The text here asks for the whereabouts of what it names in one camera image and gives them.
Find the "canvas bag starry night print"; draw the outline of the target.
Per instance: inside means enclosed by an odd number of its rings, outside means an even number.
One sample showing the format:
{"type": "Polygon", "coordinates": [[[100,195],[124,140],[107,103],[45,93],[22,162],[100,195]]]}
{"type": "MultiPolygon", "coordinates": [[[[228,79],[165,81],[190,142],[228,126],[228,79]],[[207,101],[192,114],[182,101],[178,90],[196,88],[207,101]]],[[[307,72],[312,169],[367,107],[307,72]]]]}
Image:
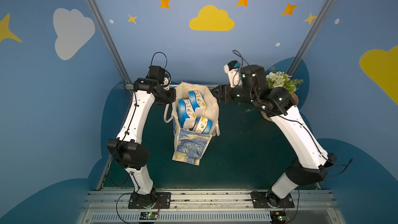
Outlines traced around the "canvas bag starry night print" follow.
{"type": "Polygon", "coordinates": [[[219,106],[208,87],[182,82],[176,101],[166,105],[164,122],[173,123],[173,160],[200,165],[212,137],[219,136],[219,106]]]}

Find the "purple snail tissue pack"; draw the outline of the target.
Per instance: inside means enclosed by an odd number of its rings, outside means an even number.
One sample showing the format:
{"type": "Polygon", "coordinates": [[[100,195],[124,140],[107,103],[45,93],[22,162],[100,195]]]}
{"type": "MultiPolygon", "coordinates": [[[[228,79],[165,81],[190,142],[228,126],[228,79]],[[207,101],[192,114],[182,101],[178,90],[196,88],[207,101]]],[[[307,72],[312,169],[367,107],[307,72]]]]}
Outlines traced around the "purple snail tissue pack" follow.
{"type": "Polygon", "coordinates": [[[193,127],[193,132],[209,135],[212,128],[212,121],[206,117],[198,117],[193,127]]]}

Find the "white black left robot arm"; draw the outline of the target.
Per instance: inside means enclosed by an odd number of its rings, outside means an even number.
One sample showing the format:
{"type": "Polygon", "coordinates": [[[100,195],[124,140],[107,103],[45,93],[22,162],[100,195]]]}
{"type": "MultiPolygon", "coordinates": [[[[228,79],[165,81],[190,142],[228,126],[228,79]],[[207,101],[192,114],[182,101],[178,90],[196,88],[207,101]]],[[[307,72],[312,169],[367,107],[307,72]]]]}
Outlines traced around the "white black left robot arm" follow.
{"type": "Polygon", "coordinates": [[[175,89],[170,89],[171,79],[138,78],[133,84],[131,104],[117,137],[110,139],[107,148],[112,157],[125,169],[134,184],[128,208],[153,208],[157,193],[150,178],[147,162],[149,151],[142,144],[143,130],[153,104],[169,105],[176,99],[175,89]]]}

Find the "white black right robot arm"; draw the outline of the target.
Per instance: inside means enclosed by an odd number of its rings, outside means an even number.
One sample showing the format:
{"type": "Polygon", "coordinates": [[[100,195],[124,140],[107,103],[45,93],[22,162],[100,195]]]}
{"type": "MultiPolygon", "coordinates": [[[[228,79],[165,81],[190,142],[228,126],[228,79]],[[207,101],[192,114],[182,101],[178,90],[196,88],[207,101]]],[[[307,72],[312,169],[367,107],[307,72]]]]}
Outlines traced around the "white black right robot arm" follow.
{"type": "Polygon", "coordinates": [[[323,181],[336,155],[328,153],[315,139],[291,93],[283,87],[272,88],[262,66],[242,66],[234,60],[224,66],[224,72],[230,83],[212,89],[216,99],[253,105],[280,128],[297,155],[266,193],[267,205],[277,208],[298,186],[323,181]]]}

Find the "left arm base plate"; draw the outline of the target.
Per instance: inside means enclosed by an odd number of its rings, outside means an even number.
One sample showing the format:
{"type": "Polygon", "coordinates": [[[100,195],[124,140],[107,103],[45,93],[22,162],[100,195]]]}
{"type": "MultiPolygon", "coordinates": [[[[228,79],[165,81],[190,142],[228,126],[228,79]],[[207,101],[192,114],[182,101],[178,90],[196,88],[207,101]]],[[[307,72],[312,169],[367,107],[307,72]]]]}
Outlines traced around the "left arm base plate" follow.
{"type": "Polygon", "coordinates": [[[147,195],[132,193],[128,209],[169,209],[171,196],[170,192],[152,192],[147,195]]]}

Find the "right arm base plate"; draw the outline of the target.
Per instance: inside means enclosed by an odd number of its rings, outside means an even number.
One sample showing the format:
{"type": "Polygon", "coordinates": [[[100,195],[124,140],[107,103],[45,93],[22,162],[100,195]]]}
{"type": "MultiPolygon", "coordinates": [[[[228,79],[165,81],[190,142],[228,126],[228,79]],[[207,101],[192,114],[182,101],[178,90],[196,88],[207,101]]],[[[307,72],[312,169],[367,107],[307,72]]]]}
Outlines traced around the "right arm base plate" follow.
{"type": "Polygon", "coordinates": [[[288,194],[281,199],[276,196],[271,190],[268,191],[252,191],[250,193],[254,208],[293,208],[293,198],[288,194]]]}

